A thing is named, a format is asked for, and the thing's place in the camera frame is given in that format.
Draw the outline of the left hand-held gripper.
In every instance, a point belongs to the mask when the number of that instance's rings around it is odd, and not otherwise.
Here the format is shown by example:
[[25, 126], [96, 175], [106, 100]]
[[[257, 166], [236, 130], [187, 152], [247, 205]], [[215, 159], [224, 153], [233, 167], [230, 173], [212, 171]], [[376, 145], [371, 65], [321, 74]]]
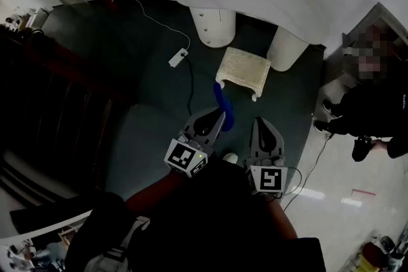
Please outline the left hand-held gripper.
[[195, 176], [208, 163], [226, 118], [220, 108], [207, 108], [192, 114], [184, 130], [171, 140], [164, 162], [174, 171], [188, 178]]

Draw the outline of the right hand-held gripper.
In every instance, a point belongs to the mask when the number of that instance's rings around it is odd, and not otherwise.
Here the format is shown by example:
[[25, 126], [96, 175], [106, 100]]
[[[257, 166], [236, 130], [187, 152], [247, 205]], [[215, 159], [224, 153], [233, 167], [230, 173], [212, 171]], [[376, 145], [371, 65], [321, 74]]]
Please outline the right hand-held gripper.
[[[252, 123], [250, 157], [259, 157], [263, 152], [271, 156], [283, 156], [284, 140], [280, 132], [269, 121], [256, 117]], [[285, 191], [288, 168], [283, 157], [264, 158], [247, 167], [246, 177], [252, 195], [267, 196]]]

